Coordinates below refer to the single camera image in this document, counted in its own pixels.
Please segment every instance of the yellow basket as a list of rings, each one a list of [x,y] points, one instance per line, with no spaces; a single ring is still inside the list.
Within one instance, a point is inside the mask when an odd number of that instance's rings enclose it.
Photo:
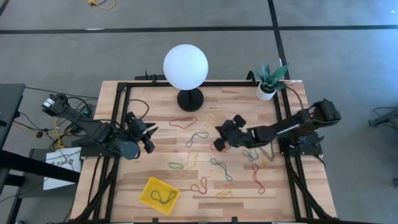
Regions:
[[[156,179],[155,177],[150,177],[148,183],[145,185],[144,191],[139,197],[139,201],[148,206],[151,206],[152,208],[162,212],[165,215],[170,215],[170,212],[172,211],[174,203],[177,200],[179,194],[180,191],[178,189]]]

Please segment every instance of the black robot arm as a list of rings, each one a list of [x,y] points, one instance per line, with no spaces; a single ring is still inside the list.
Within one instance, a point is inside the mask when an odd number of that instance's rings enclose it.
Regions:
[[[144,123],[137,119],[133,112],[126,115],[128,130],[117,127],[111,123],[103,123],[100,120],[88,118],[78,110],[73,109],[65,95],[57,94],[43,103],[42,111],[50,116],[65,118],[85,130],[86,135],[94,140],[99,147],[104,147],[115,156],[123,156],[126,159],[137,159],[140,156],[138,141],[144,143],[147,153],[151,153],[155,146],[150,137],[158,127],[148,131],[155,123]]]
[[[318,128],[334,125],[340,119],[341,116],[333,102],[326,99],[271,126],[263,125],[244,129],[246,121],[240,115],[236,115],[233,120],[227,120],[223,125],[216,127],[220,138],[215,141],[215,147],[218,151],[222,151],[226,147],[226,142],[233,147],[261,147],[286,132],[289,132],[290,142],[296,144],[300,138]]]

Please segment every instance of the desk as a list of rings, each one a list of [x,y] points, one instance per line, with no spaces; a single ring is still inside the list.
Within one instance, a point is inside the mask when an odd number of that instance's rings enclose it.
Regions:
[[[117,84],[116,81],[103,82],[95,114],[96,119],[111,118]],[[286,84],[297,91],[304,107],[308,107],[303,83],[286,81]],[[270,161],[265,169],[260,169],[257,173],[258,180],[266,188],[264,194],[258,194],[259,186],[252,179],[252,162],[242,155],[243,148],[233,148],[227,152],[211,151],[210,144],[218,137],[218,133],[214,128],[206,127],[208,123],[220,124],[226,119],[232,119],[236,114],[240,114],[247,120],[247,127],[260,124],[271,125],[277,122],[274,102],[272,100],[259,101],[255,94],[256,86],[204,86],[200,89],[205,97],[202,108],[196,112],[187,113],[178,107],[176,102],[178,90],[173,87],[131,88],[130,99],[144,100],[150,106],[144,121],[155,122],[159,130],[152,137],[156,146],[152,154],[146,154],[141,147],[143,153],[139,159],[120,160],[111,221],[151,222],[154,217],[159,217],[160,222],[230,222],[231,217],[238,217],[240,222],[294,220],[285,161],[279,154],[277,141],[274,141],[274,161]],[[290,109],[292,113],[295,113],[300,109],[300,103],[293,92],[287,90],[287,94]],[[284,115],[282,100],[280,100],[280,107]],[[146,107],[141,102],[131,101],[127,110],[133,111],[137,117],[140,117],[145,113]],[[216,120],[209,116],[210,112],[216,113]],[[198,121],[187,129],[169,126],[171,119],[187,116],[196,116]],[[185,143],[193,133],[198,131],[209,132],[209,137],[195,138],[193,146],[187,148]],[[270,145],[264,149],[271,154]],[[170,161],[184,163],[192,150],[199,151],[194,168],[190,170],[169,168]],[[266,159],[260,151],[258,153],[259,159],[254,161],[256,164]],[[225,179],[224,171],[220,167],[209,162],[212,157],[223,161],[228,166],[228,173],[233,177],[232,182]],[[77,217],[86,207],[95,162],[96,158],[88,158],[84,161],[71,218]],[[101,163],[102,160],[99,162],[92,195],[95,194],[100,179]],[[323,164],[313,156],[302,156],[302,163],[309,191],[327,213],[335,216],[336,212]],[[169,216],[139,201],[139,196],[149,177],[156,177],[180,190],[180,195]],[[202,177],[208,179],[208,191],[205,195],[190,190],[192,184],[201,186]],[[225,185],[232,189],[233,198],[223,200],[216,198],[215,195],[222,191]],[[302,195],[298,189],[297,192],[300,211],[302,217],[305,217]],[[104,217],[107,199],[106,192],[101,204],[100,218]]]

